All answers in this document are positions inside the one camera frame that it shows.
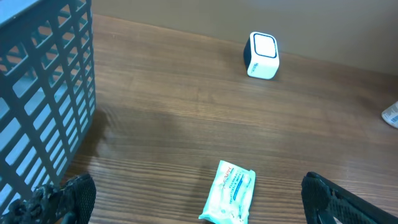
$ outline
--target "small white device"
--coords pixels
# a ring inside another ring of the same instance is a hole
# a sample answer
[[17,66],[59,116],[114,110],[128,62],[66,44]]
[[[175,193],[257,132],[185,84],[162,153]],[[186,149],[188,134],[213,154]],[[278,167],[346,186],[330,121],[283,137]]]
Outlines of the small white device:
[[383,111],[383,113],[381,113],[381,117],[387,122],[387,124],[398,128],[398,101]]
[[243,51],[248,75],[270,79],[279,68],[279,53],[276,40],[269,34],[252,32]]

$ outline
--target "gray mesh basket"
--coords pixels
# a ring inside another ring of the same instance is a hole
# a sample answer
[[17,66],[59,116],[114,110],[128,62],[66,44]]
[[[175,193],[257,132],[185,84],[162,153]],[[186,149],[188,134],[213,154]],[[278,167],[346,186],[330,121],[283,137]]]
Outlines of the gray mesh basket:
[[95,110],[91,0],[2,0],[0,214],[58,184]]

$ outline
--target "black side panel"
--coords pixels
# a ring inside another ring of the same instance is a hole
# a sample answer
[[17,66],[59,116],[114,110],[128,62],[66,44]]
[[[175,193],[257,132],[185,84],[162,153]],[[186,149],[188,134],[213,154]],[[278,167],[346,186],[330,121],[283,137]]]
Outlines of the black side panel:
[[244,65],[246,66],[246,70],[249,68],[250,61],[251,61],[251,44],[250,44],[250,38],[248,42],[246,43],[246,46],[244,47],[243,50],[243,60],[244,60]]

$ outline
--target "wet wipes package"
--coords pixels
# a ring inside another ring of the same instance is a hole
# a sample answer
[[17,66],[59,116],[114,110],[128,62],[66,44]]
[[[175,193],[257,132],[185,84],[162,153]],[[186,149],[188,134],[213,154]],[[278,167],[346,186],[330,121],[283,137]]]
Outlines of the wet wipes package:
[[247,223],[256,173],[220,161],[199,219],[213,223]]

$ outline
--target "beige wall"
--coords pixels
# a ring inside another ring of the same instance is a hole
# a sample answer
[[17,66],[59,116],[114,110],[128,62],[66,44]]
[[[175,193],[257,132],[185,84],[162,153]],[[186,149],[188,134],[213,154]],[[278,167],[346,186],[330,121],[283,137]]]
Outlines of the beige wall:
[[398,0],[93,0],[94,13],[398,74]]

